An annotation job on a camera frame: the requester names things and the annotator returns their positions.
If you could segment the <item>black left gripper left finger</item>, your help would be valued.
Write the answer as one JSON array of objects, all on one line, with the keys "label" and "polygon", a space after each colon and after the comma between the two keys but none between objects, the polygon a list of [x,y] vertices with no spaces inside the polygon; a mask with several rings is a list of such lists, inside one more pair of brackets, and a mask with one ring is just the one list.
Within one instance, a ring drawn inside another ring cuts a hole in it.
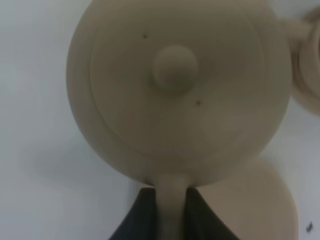
[{"label": "black left gripper left finger", "polygon": [[128,214],[109,240],[157,240],[158,223],[156,190],[143,187]]}]

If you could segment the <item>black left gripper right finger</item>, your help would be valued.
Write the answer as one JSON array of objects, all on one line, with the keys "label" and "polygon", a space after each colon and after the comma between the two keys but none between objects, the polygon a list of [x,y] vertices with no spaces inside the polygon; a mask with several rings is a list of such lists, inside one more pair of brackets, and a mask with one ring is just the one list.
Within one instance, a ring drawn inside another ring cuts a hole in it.
[{"label": "black left gripper right finger", "polygon": [[213,212],[196,188],[186,190],[183,240],[239,240]]}]

